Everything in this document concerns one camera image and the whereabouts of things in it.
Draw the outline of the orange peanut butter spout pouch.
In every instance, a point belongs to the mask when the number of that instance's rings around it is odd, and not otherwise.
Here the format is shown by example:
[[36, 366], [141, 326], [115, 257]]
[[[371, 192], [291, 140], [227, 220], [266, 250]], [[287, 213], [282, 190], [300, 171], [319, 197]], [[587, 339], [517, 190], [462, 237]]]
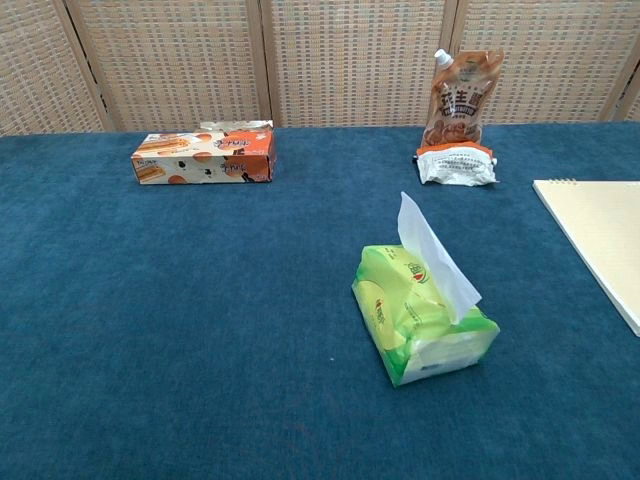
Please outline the orange peanut butter spout pouch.
[[481, 144], [481, 113], [498, 82], [504, 52], [434, 53], [428, 121], [414, 155], [420, 181], [454, 186], [497, 182], [493, 151]]

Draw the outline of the cream spiral notebook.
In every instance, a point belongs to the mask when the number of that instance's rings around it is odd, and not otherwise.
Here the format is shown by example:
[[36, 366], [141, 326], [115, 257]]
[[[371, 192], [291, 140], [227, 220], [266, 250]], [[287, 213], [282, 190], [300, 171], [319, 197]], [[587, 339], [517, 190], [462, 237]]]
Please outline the cream spiral notebook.
[[640, 337], [640, 181], [535, 180], [533, 189]]

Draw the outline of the blue fabric tablecloth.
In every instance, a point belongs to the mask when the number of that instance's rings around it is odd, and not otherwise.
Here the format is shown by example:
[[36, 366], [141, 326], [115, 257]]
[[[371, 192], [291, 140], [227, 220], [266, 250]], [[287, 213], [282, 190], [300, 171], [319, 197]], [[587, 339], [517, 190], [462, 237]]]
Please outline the blue fabric tablecloth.
[[[140, 133], [0, 138], [0, 480], [640, 480], [640, 338], [532, 184], [640, 180], [640, 123], [281, 129], [266, 184], [142, 186]], [[351, 291], [420, 206], [501, 329], [394, 387]]]

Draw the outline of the orange snack cardboard box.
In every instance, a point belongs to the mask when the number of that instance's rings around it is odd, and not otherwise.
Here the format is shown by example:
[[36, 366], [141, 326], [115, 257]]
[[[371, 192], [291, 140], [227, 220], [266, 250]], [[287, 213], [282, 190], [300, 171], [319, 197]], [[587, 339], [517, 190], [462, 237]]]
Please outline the orange snack cardboard box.
[[203, 122], [190, 133], [146, 136], [131, 155], [141, 185], [267, 183], [276, 164], [271, 120]]

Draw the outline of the green plastic tissue pack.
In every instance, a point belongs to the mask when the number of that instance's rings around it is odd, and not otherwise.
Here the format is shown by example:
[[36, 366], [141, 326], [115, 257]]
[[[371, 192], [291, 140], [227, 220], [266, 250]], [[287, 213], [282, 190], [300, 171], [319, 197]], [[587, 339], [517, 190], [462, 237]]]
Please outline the green plastic tissue pack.
[[364, 247], [352, 291], [395, 387], [478, 363], [500, 333], [476, 306], [453, 323], [429, 270], [400, 245]]

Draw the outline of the woven rattan folding screen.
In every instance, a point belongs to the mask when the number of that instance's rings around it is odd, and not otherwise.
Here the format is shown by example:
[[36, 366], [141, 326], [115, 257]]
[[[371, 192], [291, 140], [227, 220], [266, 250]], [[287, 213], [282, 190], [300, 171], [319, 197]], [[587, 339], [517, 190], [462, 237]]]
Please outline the woven rattan folding screen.
[[0, 0], [0, 137], [422, 126], [441, 48], [487, 124], [640, 121], [640, 0]]

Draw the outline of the white paper tissue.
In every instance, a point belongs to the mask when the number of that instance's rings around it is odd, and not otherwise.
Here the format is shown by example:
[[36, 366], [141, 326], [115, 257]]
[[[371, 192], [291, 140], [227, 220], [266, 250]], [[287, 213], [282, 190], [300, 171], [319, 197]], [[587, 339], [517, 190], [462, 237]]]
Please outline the white paper tissue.
[[397, 218], [401, 244], [430, 271], [453, 324], [459, 324], [481, 295], [432, 230], [416, 202], [404, 191]]

